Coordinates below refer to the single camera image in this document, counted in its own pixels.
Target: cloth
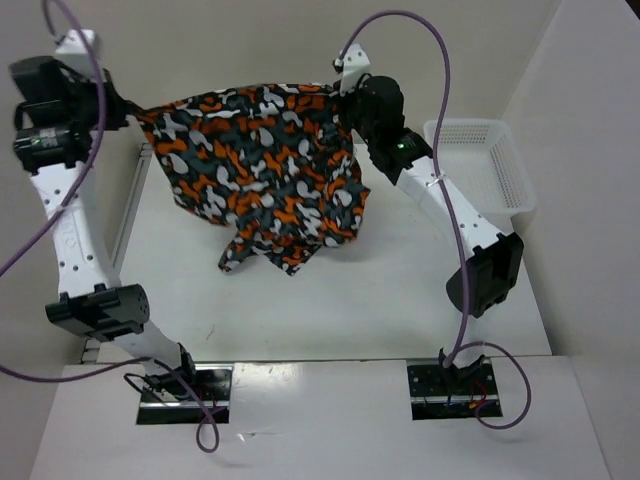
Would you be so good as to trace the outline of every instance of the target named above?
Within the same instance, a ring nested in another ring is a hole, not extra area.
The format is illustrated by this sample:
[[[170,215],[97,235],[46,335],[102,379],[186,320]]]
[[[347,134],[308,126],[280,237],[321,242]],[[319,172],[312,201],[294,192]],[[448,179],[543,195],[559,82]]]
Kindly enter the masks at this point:
[[[264,255],[289,275],[354,240],[369,189],[326,85],[256,85],[132,111],[177,205],[237,234],[218,266]]]

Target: orange camouflage fabric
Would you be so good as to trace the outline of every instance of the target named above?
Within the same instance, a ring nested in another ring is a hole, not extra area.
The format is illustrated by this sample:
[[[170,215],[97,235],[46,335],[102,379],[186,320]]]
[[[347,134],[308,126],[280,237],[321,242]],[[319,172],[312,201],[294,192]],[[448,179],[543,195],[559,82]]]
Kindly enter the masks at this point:
[[[255,85],[168,105],[132,105],[175,203],[237,228],[219,261],[264,255],[295,274],[321,247],[354,240],[369,189],[332,87]]]

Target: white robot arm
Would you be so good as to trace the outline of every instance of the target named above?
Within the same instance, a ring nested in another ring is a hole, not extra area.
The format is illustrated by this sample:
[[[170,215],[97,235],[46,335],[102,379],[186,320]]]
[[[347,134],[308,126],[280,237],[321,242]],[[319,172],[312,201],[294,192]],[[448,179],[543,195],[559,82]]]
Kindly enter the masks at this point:
[[[99,53],[99,38],[84,31]],[[96,86],[87,52],[70,31],[50,56],[31,57],[11,65],[14,82],[25,98],[16,109],[14,151],[37,189],[47,216],[61,216],[53,227],[58,259],[58,301],[45,307],[49,320],[70,333],[113,342],[135,358],[158,359],[187,381],[195,376],[189,354],[168,339],[150,319],[147,296],[140,285],[123,286],[103,239],[97,211],[94,172],[89,171],[66,207],[63,198],[85,168],[96,123]],[[113,89],[104,70],[107,129],[127,125],[126,102]],[[32,122],[24,128],[23,116]],[[152,385],[176,397],[184,392],[166,370],[144,362]]]
[[[504,301],[516,283],[523,243],[515,233],[504,234],[488,222],[454,185],[446,173],[437,175],[432,149],[417,133],[404,126],[404,97],[395,80],[372,76],[360,45],[349,47],[343,60],[334,62],[341,78],[341,119],[367,144],[373,164],[411,197],[456,248],[451,217],[439,183],[449,192],[469,274],[469,313],[479,318]],[[447,294],[462,311],[460,270],[447,282]]]

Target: cable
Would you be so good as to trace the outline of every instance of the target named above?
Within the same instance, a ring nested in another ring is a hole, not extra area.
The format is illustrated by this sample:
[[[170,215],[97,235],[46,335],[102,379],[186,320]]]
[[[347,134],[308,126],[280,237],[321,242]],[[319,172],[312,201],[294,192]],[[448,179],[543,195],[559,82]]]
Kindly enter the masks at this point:
[[[474,410],[476,419],[483,426],[485,426],[485,427],[487,427],[487,428],[489,428],[491,430],[508,430],[509,428],[515,427],[520,422],[522,422],[522,420],[524,420],[524,417],[526,417],[527,414],[529,413],[529,409],[531,408],[531,384],[529,383],[529,377],[527,377],[527,374],[525,373],[524,369],[522,368],[522,365],[520,365],[520,362],[518,362],[518,360],[513,355],[511,355],[509,352],[507,352],[504,348],[502,348],[500,345],[496,345],[495,343],[491,343],[491,342],[469,342],[469,343],[464,344],[460,348],[460,351],[466,350],[467,348],[482,347],[482,346],[487,346],[487,347],[494,348],[494,349],[498,350],[499,352],[501,352],[509,360],[511,360],[511,363],[513,363],[513,365],[518,369],[518,372],[522,376],[522,380],[524,380],[524,386],[525,386],[525,388],[527,390],[526,401],[525,401],[524,408],[522,409],[522,412],[520,413],[520,415],[518,415],[518,417],[515,420],[513,420],[513,421],[511,421],[511,422],[509,422],[507,424],[504,424],[504,425],[492,425],[490,423],[485,422],[480,417],[480,411],[483,408],[485,408],[486,406],[491,405],[493,403],[496,403],[496,400],[488,400],[488,401],[478,405],[476,407],[476,409]]]
[[[95,133],[93,142],[91,144],[91,149],[89,151],[89,156],[87,158],[87,161],[86,161],[84,167],[82,168],[82,170],[80,171],[80,174],[78,175],[78,178],[76,178],[76,180],[73,182],[73,184],[69,188],[69,191],[64,196],[64,198],[63,198],[63,200],[62,200],[62,202],[60,204],[60,209],[58,211],[56,211],[51,216],[51,218],[49,220],[47,220],[44,223],[44,225],[30,239],[27,240],[27,242],[22,247],[20,247],[18,249],[18,251],[13,256],[11,256],[11,258],[9,258],[9,260],[7,260],[2,266],[0,266],[0,278],[2,278],[5,275],[5,273],[7,273],[7,271],[11,267],[13,267],[13,265],[15,265],[16,262],[18,262],[18,260],[20,260],[29,250],[31,250],[31,248],[36,243],[38,243],[38,241],[40,241],[42,239],[42,237],[44,237],[44,235],[60,219],[60,217],[64,213],[64,209],[69,205],[69,203],[73,199],[73,196],[76,194],[76,192],[80,188],[80,185],[82,185],[82,182],[84,182],[84,180],[86,179],[87,175],[89,174],[89,171],[93,167],[93,164],[94,164],[94,162],[96,160],[96,157],[98,155],[98,150],[100,149],[100,145],[102,144],[102,138],[104,137],[104,131],[105,131],[105,127],[106,127],[106,121],[107,121],[106,93],[105,93],[105,89],[104,89],[104,83],[102,81],[102,72],[101,72],[100,66],[98,64],[98,59],[96,58],[96,56],[95,56],[95,54],[93,52],[93,49],[91,48],[91,45],[89,44],[89,41],[88,41],[86,35],[82,31],[82,27],[80,26],[80,22],[73,15],[73,13],[69,9],[69,7],[67,7],[67,5],[64,3],[64,1],[63,0],[42,0],[41,5],[42,5],[42,11],[43,11],[43,14],[44,14],[44,17],[45,17],[45,23],[47,24],[47,28],[49,29],[49,32],[54,36],[54,38],[55,38],[55,30],[54,30],[54,27],[53,27],[53,23],[51,22],[51,15],[50,15],[50,11],[49,11],[49,2],[55,3],[56,6],[60,9],[60,11],[66,17],[67,21],[69,22],[69,24],[71,25],[73,30],[75,30],[77,32],[77,34],[78,34],[78,36],[80,38],[80,41],[82,42],[82,45],[84,46],[85,50],[87,51],[87,54],[88,54],[88,57],[89,57],[89,61],[91,63],[91,68],[93,69],[95,82],[96,82],[96,90],[97,90],[97,94],[98,94],[98,124],[96,126],[96,133]],[[180,383],[180,385],[185,389],[187,394],[189,394],[195,400],[195,402],[198,404],[198,406],[202,409],[202,411],[203,411],[203,413],[205,415],[205,418],[200,422],[200,424],[198,425],[198,429],[196,430],[196,443],[198,445],[198,448],[200,448],[200,450],[202,450],[203,452],[206,452],[206,453],[215,452],[218,449],[219,445],[220,445],[220,434],[218,432],[218,426],[216,425],[216,423],[215,423],[215,421],[213,419],[213,415],[212,415],[211,411],[209,411],[209,409],[204,405],[202,400],[200,400],[198,395],[187,384],[187,382],[185,382],[184,379],[182,377],[180,377],[180,375],[178,375],[176,372],[174,372],[171,367],[169,367],[167,364],[161,362],[160,360],[151,359],[151,358],[147,358],[147,357],[134,358],[132,360],[127,360],[127,361],[124,361],[124,362],[114,363],[114,364],[109,365],[107,367],[100,368],[98,370],[94,370],[93,372],[84,373],[84,374],[81,374],[81,375],[74,375],[74,376],[71,376],[71,377],[62,377],[62,378],[46,378],[46,377],[36,377],[36,376],[32,376],[32,375],[27,375],[27,374],[24,374],[24,373],[16,372],[16,371],[14,371],[14,370],[12,370],[12,369],[4,366],[4,365],[1,365],[1,364],[0,364],[0,373],[4,373],[5,375],[8,375],[8,376],[13,377],[13,378],[16,378],[18,380],[23,380],[23,381],[27,381],[27,382],[33,382],[33,383],[45,383],[45,384],[69,383],[69,382],[76,382],[76,381],[79,381],[79,380],[84,380],[84,379],[87,379],[87,378],[95,377],[96,375],[100,375],[102,373],[106,373],[106,372],[109,372],[111,370],[115,370],[117,368],[124,367],[126,365],[133,365],[133,364],[137,364],[137,363],[141,363],[141,362],[147,362],[147,361],[155,362],[160,367],[162,367],[164,370],[166,370],[171,376],[173,376],[176,379],[176,381],[178,383]],[[211,448],[205,447],[202,444],[202,441],[200,440],[200,434],[201,434],[201,431],[202,431],[202,427],[204,425],[207,425],[207,424],[211,424],[211,426],[213,428],[214,435],[215,435],[215,443],[214,443],[214,446],[211,447]]]
[[[129,385],[131,388],[133,388],[136,392],[138,392],[140,394],[140,397],[142,398],[145,395],[149,395],[151,398],[153,398],[156,402],[158,403],[164,403],[164,401],[158,396],[156,395],[155,392],[151,391],[151,390],[147,390],[146,392],[138,387],[135,383],[133,383],[133,380],[131,380],[132,378],[139,378],[140,380],[142,380],[142,385],[149,385],[149,382],[147,382],[147,379],[144,378],[142,375],[138,375],[137,373],[125,373],[122,376],[122,379],[127,382],[127,385]]]
[[[347,43],[345,44],[344,48],[340,52],[340,56],[338,58],[341,61],[344,60],[344,57],[347,54],[347,50],[349,49],[353,41],[356,39],[356,37],[367,25],[369,25],[371,22],[379,18],[390,17],[390,16],[406,17],[422,24],[427,30],[429,30],[433,34],[436,41],[438,42],[440,51],[442,52],[442,59],[444,61],[444,94],[442,96],[442,104],[440,106],[440,113],[438,114],[438,121],[436,122],[436,130],[433,135],[433,168],[435,170],[436,176],[440,177],[442,175],[442,172],[440,170],[440,160],[438,156],[438,150],[440,146],[440,131],[442,130],[442,122],[444,121],[444,115],[447,110],[447,104],[449,103],[449,92],[451,90],[451,62],[449,61],[449,52],[447,51],[447,47],[444,43],[444,39],[442,38],[442,35],[440,35],[440,32],[438,32],[438,30],[427,19],[418,15],[417,13],[410,12],[408,10],[383,10],[365,19],[355,29],[355,31],[349,37],[349,40],[347,40]],[[527,387],[527,402],[522,414],[520,414],[520,416],[518,416],[516,420],[506,425],[491,425],[486,423],[484,420],[482,420],[479,417],[479,410],[483,406],[487,405],[486,402],[475,410],[476,418],[482,425],[494,430],[505,430],[507,428],[514,427],[515,425],[520,423],[529,412],[529,407],[531,405],[531,386],[529,384],[529,379],[527,378],[525,371],[522,369],[518,361],[510,353],[508,353],[504,348],[488,342],[470,342],[465,345],[462,344],[462,342],[464,341],[465,332],[467,330],[467,324],[469,322],[469,301],[471,297],[470,285],[469,285],[469,282],[470,282],[469,272],[467,271],[467,261],[464,254],[464,243],[462,241],[462,235],[460,233],[460,227],[458,225],[456,212],[455,212],[455,209],[453,208],[453,203],[451,202],[451,197],[449,196],[449,192],[447,191],[445,182],[438,182],[438,183],[440,184],[440,189],[442,190],[442,196],[444,198],[444,202],[447,207],[447,212],[449,213],[449,217],[451,218],[451,226],[453,227],[453,234],[456,239],[458,259],[460,260],[460,274],[462,277],[462,318],[460,320],[460,329],[458,330],[458,336],[456,338],[454,347],[451,350],[451,353],[447,355],[447,357],[445,358],[443,365],[445,368],[449,368],[453,364],[453,361],[455,360],[456,356],[461,351],[471,347],[482,346],[482,345],[487,345],[489,347],[492,347],[501,351],[502,353],[504,353],[504,355],[507,358],[509,358],[509,360],[513,362],[513,364],[516,366],[516,368],[522,375],[522,378]]]

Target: plastic basket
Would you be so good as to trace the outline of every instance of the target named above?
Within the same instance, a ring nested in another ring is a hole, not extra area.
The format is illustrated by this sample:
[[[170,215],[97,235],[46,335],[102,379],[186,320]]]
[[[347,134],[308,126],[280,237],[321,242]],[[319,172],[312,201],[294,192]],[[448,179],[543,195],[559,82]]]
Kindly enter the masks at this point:
[[[424,124],[431,145],[435,129],[435,120]],[[438,156],[442,170],[480,213],[512,217],[535,208],[533,186],[506,123],[446,119]]]

